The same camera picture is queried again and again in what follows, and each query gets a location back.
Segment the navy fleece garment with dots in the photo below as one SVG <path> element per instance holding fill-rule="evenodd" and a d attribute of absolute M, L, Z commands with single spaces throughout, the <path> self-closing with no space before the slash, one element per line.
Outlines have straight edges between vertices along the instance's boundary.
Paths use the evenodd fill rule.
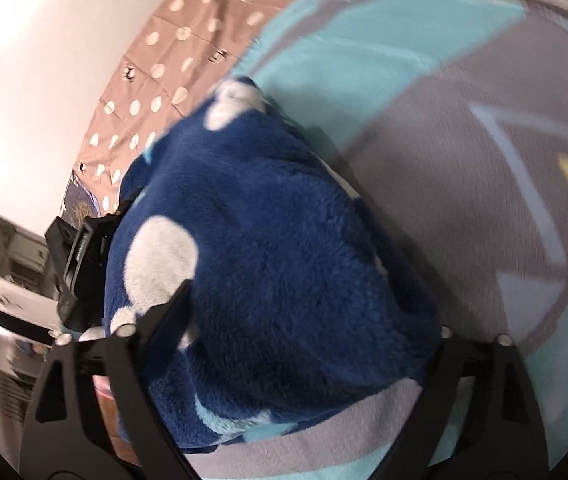
<path fill-rule="evenodd" d="M 250 79 L 221 82 L 135 159 L 119 203 L 107 330 L 191 293 L 144 365 L 183 451 L 304 430 L 423 377 L 430 292 Z"/>

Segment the purple floral cloth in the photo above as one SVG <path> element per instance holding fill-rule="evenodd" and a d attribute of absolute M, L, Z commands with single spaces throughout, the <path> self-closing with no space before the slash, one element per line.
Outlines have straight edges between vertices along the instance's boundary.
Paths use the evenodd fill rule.
<path fill-rule="evenodd" d="M 86 217 L 98 218 L 114 211 L 117 199 L 109 188 L 94 186 L 72 171 L 67 181 L 60 217 L 78 228 Z"/>

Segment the white shelf unit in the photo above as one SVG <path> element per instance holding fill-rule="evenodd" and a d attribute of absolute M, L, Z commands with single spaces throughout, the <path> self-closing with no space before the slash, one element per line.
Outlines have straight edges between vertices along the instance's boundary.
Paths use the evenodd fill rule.
<path fill-rule="evenodd" d="M 60 332 L 56 298 L 42 238 L 0 217 L 0 330 L 50 344 Z"/>

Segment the turquoise and grey bed sheet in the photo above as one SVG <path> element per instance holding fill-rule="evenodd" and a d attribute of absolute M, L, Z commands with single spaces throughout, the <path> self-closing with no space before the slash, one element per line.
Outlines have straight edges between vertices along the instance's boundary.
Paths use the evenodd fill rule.
<path fill-rule="evenodd" d="M 517 344 L 568 457 L 568 8 L 297 0 L 234 67 L 359 191 L 460 338 Z"/>

